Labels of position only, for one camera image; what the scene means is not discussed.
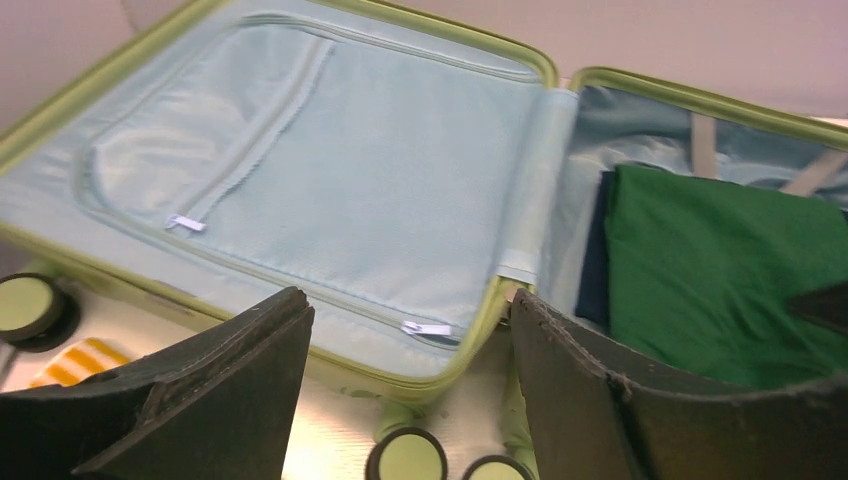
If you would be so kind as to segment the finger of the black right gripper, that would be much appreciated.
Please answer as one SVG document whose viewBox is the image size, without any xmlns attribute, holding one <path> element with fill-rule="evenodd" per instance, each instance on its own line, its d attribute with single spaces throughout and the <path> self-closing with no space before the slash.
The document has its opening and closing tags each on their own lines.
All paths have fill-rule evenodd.
<svg viewBox="0 0 848 480">
<path fill-rule="evenodd" d="M 795 316 L 842 335 L 847 334 L 847 282 L 794 296 L 787 309 Z"/>
</svg>

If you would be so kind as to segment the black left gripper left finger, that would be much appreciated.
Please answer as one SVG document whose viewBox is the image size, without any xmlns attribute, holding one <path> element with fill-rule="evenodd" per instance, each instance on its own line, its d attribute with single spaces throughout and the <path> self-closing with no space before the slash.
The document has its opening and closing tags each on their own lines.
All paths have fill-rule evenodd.
<svg viewBox="0 0 848 480">
<path fill-rule="evenodd" d="M 5 479 L 278 479 L 315 311 L 286 288 L 77 385 L 1 397 Z"/>
</svg>

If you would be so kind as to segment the navy blue shirt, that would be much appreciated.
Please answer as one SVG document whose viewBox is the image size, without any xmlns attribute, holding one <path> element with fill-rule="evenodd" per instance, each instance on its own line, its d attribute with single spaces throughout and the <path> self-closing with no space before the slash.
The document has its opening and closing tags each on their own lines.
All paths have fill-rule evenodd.
<svg viewBox="0 0 848 480">
<path fill-rule="evenodd" d="M 596 190 L 575 305 L 576 316 L 604 333 L 609 330 L 609 257 L 605 218 L 614 178 L 612 171 L 602 173 Z"/>
</svg>

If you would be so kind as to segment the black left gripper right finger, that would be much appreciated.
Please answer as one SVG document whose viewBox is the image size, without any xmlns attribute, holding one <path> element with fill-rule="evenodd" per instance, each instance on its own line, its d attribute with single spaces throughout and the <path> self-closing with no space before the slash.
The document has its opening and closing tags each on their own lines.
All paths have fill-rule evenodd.
<svg viewBox="0 0 848 480">
<path fill-rule="evenodd" d="M 843 479 L 847 378 L 757 391 L 670 367 L 526 290 L 511 332 L 544 479 Z"/>
</svg>

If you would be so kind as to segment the green shirt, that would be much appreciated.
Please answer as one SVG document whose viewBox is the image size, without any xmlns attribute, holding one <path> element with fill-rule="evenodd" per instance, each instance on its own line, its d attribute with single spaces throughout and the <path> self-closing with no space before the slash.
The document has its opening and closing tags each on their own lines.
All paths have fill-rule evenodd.
<svg viewBox="0 0 848 480">
<path fill-rule="evenodd" d="M 847 369 L 847 338 L 787 309 L 847 277 L 847 221 L 816 198 L 619 166 L 604 219 L 609 333 L 757 389 Z"/>
</svg>

